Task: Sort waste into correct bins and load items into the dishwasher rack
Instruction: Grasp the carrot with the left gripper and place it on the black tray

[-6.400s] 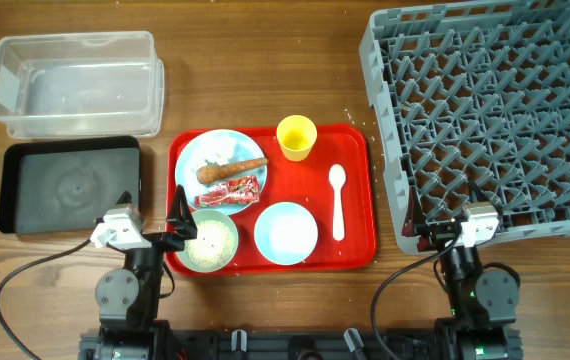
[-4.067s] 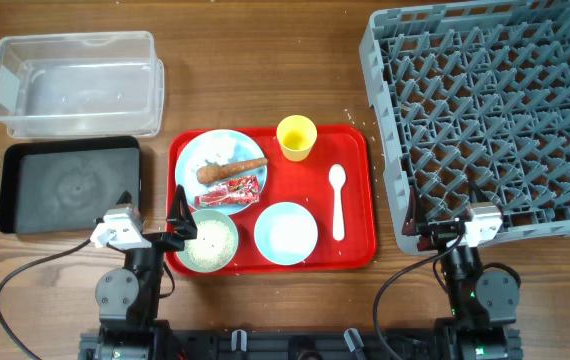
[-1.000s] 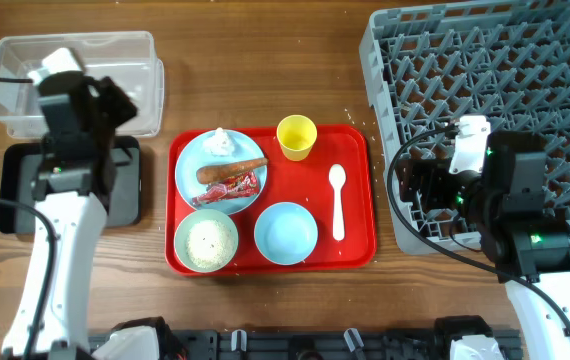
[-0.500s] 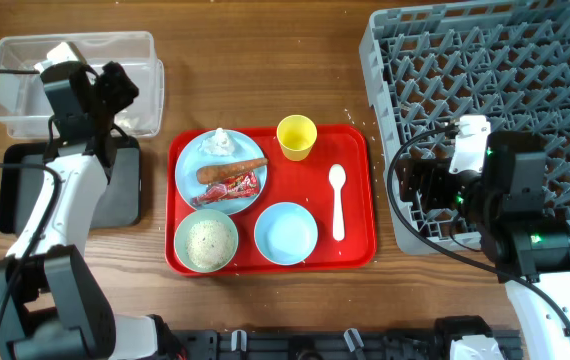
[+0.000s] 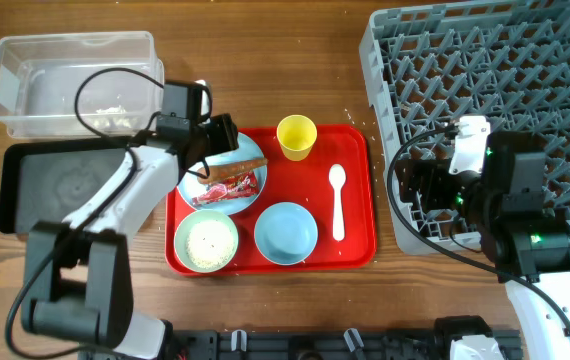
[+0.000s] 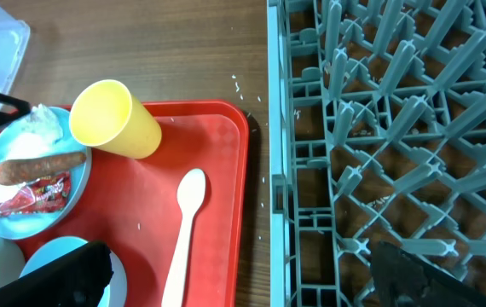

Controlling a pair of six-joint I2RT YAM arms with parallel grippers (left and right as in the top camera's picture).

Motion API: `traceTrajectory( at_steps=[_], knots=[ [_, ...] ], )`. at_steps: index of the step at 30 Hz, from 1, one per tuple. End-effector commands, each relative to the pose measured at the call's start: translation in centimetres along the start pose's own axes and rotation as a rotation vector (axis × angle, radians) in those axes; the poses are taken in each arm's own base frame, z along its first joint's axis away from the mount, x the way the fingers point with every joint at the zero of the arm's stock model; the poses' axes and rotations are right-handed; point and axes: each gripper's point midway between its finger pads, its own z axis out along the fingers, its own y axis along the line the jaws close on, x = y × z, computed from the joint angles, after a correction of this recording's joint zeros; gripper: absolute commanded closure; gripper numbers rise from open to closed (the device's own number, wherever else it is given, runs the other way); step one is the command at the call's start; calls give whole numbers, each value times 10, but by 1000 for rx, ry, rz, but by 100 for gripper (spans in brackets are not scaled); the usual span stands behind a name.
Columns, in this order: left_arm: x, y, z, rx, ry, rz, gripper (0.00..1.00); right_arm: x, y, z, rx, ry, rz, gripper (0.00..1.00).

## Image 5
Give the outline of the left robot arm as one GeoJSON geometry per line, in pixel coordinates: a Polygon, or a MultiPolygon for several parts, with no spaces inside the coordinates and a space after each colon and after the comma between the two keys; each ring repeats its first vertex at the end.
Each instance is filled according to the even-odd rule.
{"type": "Polygon", "coordinates": [[[172,325],[135,311],[128,244],[156,204],[208,156],[237,149],[227,114],[212,113],[209,87],[163,84],[162,107],[132,138],[97,135],[124,150],[101,189],[59,223],[39,222],[27,239],[23,286],[7,316],[4,338],[23,330],[73,342],[68,354],[126,359],[172,359],[172,325]]]}

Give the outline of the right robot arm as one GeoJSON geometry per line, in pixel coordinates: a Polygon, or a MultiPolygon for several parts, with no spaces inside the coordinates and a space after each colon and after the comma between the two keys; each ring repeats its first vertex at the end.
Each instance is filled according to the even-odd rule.
{"type": "Polygon", "coordinates": [[[570,225],[543,211],[545,153],[518,132],[494,133],[477,152],[480,174],[454,171],[437,198],[477,227],[486,263],[448,250],[421,236],[404,216],[398,219],[432,250],[498,277],[531,358],[570,359],[570,225]]]}

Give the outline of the light blue bowl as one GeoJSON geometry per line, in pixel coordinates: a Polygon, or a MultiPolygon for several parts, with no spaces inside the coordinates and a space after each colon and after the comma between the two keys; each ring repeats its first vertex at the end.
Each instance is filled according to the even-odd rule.
{"type": "Polygon", "coordinates": [[[318,226],[312,214],[292,202],[276,203],[265,209],[254,228],[254,240],[261,255],[281,266],[302,263],[314,251],[318,226]]]}

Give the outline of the white tissue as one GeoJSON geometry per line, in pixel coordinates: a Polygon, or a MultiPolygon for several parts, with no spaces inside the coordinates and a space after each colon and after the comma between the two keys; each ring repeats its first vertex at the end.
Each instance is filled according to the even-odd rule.
{"type": "Polygon", "coordinates": [[[125,114],[126,110],[122,106],[117,106],[117,107],[109,107],[106,109],[98,109],[96,113],[99,115],[120,116],[125,114]]]}

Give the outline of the orange carrot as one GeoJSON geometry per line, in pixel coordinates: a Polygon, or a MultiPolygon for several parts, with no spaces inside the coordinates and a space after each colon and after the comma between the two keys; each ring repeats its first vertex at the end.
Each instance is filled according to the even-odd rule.
{"type": "Polygon", "coordinates": [[[267,164],[268,159],[262,157],[223,165],[211,165],[208,168],[202,167],[197,171],[197,181],[204,185],[218,183],[267,164]]]}

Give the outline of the white plastic spoon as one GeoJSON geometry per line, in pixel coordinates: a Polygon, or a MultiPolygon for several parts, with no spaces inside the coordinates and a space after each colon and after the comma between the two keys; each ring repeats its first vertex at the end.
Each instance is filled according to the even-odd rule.
{"type": "Polygon", "coordinates": [[[333,189],[332,234],[336,241],[345,238],[345,225],[342,207],[342,189],[346,183],[346,172],[340,164],[334,164],[329,170],[329,182],[333,189]]]}

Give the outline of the light blue plate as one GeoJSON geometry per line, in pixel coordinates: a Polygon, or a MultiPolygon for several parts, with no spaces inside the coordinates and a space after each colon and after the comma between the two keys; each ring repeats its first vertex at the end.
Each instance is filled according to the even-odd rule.
{"type": "MultiPolygon", "coordinates": [[[[239,133],[238,144],[239,148],[234,151],[208,156],[206,163],[210,169],[213,170],[215,166],[265,159],[260,147],[247,135],[239,133]]],[[[209,185],[201,184],[198,177],[187,174],[177,186],[177,191],[195,210],[215,210],[225,215],[232,215],[246,209],[258,198],[266,179],[266,164],[209,185]]]]}

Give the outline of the red snack wrapper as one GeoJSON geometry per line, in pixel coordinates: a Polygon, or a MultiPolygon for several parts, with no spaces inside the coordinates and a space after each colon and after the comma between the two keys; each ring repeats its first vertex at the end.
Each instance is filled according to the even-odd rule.
{"type": "Polygon", "coordinates": [[[257,195],[259,193],[258,180],[253,171],[214,183],[207,187],[204,194],[191,200],[194,206],[207,205],[226,200],[234,200],[257,195]]]}

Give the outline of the yellow plastic cup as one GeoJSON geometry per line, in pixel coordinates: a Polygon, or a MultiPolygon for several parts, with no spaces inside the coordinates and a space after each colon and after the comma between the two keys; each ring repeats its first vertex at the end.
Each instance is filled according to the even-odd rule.
{"type": "Polygon", "coordinates": [[[282,119],[276,137],[284,156],[291,161],[304,160],[316,142],[318,131],[314,122],[304,115],[290,115],[282,119]]]}

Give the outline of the green bowl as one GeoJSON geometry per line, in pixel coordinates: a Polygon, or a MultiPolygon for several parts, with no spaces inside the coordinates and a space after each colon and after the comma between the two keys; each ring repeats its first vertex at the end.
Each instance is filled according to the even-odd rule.
{"type": "Polygon", "coordinates": [[[174,236],[174,252],[177,256],[177,258],[179,259],[179,261],[182,263],[183,266],[185,266],[187,269],[196,272],[196,273],[213,273],[216,272],[218,270],[221,270],[222,268],[224,268],[235,256],[237,250],[238,250],[238,246],[239,246],[239,234],[238,234],[238,230],[236,228],[236,225],[234,224],[234,222],[231,220],[231,218],[227,215],[225,215],[222,212],[219,211],[215,211],[215,210],[198,210],[190,215],[188,215],[185,219],[183,219],[179,226],[176,229],[176,233],[174,236]],[[222,267],[220,268],[215,268],[213,270],[201,270],[199,268],[197,268],[189,259],[187,252],[186,252],[186,240],[188,237],[188,233],[191,230],[191,228],[199,222],[205,221],[205,220],[219,220],[224,222],[236,235],[236,239],[237,239],[237,246],[235,249],[234,254],[231,256],[230,260],[222,267]]]}

